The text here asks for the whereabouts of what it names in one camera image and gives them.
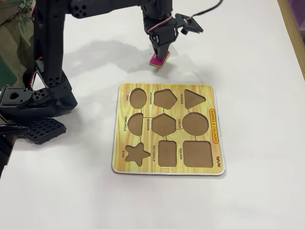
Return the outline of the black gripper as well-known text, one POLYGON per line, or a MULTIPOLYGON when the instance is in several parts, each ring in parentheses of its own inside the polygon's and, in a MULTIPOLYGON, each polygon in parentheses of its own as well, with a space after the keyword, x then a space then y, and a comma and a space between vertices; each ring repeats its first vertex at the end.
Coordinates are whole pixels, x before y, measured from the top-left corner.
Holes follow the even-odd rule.
POLYGON ((170 10, 144 10, 144 31, 149 36, 154 54, 162 60, 176 39, 176 21, 170 10))

